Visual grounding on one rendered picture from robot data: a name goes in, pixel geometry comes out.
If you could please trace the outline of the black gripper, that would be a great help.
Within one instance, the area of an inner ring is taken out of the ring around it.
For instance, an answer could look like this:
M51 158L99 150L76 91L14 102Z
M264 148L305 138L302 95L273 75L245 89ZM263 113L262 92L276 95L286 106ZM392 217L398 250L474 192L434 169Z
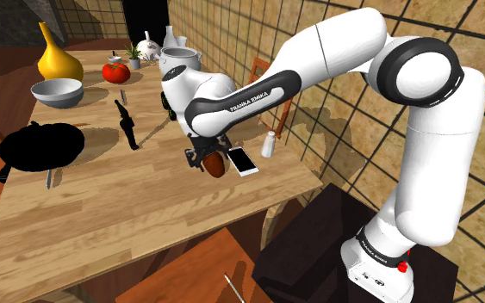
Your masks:
M184 155L190 167L199 168L201 171L204 171L204 168L202 167L202 159L204 157L217 151L227 154L232 147L226 134L210 138L202 136L191 137L190 134L188 134L188 137L193 148L185 149Z

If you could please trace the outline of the brown potato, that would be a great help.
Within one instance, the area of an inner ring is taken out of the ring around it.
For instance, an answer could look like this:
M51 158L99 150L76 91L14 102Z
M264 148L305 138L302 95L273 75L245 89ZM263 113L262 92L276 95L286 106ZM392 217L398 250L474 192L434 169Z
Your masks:
M215 177L220 178L225 174L225 165L223 157L219 152L214 151L203 158L202 164L207 172Z

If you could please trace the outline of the white smartphone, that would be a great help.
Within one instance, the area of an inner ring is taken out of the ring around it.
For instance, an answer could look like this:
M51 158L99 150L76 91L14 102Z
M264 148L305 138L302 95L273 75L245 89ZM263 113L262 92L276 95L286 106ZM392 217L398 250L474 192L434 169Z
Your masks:
M257 165L250 159L242 146L228 150L227 156L240 176L248 176L259 172Z

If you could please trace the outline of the white salt shaker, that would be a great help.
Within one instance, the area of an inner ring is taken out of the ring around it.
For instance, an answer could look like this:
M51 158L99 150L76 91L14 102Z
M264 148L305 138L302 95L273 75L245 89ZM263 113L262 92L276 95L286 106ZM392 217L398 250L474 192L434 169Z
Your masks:
M261 156L264 158L271 158L275 149L276 134L269 131L264 139L261 149Z

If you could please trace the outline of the black figure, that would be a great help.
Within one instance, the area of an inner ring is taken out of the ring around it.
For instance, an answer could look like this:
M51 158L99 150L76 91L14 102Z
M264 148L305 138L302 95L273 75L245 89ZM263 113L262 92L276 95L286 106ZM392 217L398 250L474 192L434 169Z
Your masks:
M115 100L115 104L121 115L120 126L121 129L127 136L127 141L132 150L137 150L139 146L136 144L133 127L135 126L132 118L130 117L128 111L120 104L118 100Z

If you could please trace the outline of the white cooking pot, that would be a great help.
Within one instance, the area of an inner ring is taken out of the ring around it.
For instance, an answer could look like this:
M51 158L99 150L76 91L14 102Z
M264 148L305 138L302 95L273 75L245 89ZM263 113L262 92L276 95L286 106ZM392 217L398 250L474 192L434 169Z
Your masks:
M193 48L169 46L161 49L160 55L155 55L159 61L159 69L164 76L169 70L179 65L187 65L194 70L201 70L202 54Z

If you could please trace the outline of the wooden table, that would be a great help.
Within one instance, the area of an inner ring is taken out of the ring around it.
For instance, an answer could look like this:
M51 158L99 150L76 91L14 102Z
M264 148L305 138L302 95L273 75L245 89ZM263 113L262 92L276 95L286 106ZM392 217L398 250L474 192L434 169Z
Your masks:
M171 121L159 95L159 68L135 71L127 84L107 83L105 51L77 51L84 98L71 109L36 105L41 124L83 126L85 148L53 175L12 170L0 198L0 303L23 303L148 257L215 228L288 201L320 180L284 145L271 158L261 146L267 130L257 120L232 128L259 172L223 177L189 167L190 141ZM127 105L121 101L123 90ZM118 100L128 111L137 150L121 129Z

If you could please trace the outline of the small potted plant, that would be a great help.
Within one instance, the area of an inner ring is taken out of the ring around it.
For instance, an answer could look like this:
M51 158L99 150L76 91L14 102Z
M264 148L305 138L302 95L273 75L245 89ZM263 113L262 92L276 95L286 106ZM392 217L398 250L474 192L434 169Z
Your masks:
M126 55L128 56L130 65L133 69L138 70L140 68L140 55L141 52L137 46L130 44L126 46Z

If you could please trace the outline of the white vase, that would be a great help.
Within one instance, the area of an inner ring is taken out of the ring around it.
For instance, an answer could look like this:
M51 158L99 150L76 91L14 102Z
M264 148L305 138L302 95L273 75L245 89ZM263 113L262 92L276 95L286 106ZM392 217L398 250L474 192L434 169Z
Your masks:
M174 47L178 46L177 39L173 33L173 27L168 25L165 27L165 38L163 42L163 47Z

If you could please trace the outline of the white teapot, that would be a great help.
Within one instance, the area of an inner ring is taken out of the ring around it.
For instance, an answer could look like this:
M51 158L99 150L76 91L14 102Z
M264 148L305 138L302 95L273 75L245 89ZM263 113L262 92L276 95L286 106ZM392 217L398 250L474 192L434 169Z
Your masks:
M140 41L137 45L137 51L139 52L139 59L150 61L156 60L156 56L160 55L161 46L150 39L150 35L145 31L146 38Z

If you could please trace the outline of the red tomato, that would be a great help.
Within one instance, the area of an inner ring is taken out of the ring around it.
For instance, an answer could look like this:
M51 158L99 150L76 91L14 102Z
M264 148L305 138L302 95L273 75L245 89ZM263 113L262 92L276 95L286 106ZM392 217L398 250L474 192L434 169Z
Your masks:
M131 76L130 70L123 63L105 64L103 78L110 83L125 83Z

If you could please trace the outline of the dark robot stand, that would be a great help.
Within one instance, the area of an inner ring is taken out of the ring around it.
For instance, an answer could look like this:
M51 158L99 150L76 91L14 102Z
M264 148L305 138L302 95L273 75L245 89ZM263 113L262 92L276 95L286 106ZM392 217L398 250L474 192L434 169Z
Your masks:
M376 212L333 184L260 252L252 278L274 303L382 303L350 281L340 246ZM416 245L412 303L452 303L458 266Z

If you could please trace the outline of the black pan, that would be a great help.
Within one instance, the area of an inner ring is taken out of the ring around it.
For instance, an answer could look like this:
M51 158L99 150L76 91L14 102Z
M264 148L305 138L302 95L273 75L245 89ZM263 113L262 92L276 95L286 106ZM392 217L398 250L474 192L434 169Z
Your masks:
M84 135L77 127L32 121L3 139L0 158L16 170L47 172L72 163L83 149Z

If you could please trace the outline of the yellow gourd vase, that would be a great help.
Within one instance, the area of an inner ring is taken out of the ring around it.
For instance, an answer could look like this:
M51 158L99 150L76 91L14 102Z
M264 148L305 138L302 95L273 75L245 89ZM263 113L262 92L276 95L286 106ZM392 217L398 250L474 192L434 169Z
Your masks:
M37 63L40 74L46 80L73 78L82 81L84 69L79 60L57 46L49 27L44 22L40 22L39 25L47 43L46 50Z

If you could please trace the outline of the wooden frame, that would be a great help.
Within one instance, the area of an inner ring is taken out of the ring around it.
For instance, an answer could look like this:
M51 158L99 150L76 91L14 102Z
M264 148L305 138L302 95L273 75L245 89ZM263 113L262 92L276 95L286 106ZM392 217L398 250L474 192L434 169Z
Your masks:
M258 80L269 67L270 67L270 63L260 58L255 58L252 63L248 84ZM292 103L292 99L289 99L288 101L283 103L283 112L276 128L273 128L272 126L270 126L268 123L264 121L263 114L259 116L259 123L264 125L269 131L272 131L278 139L282 137L282 130L285 125L285 121L287 120L287 117L289 115L291 103Z

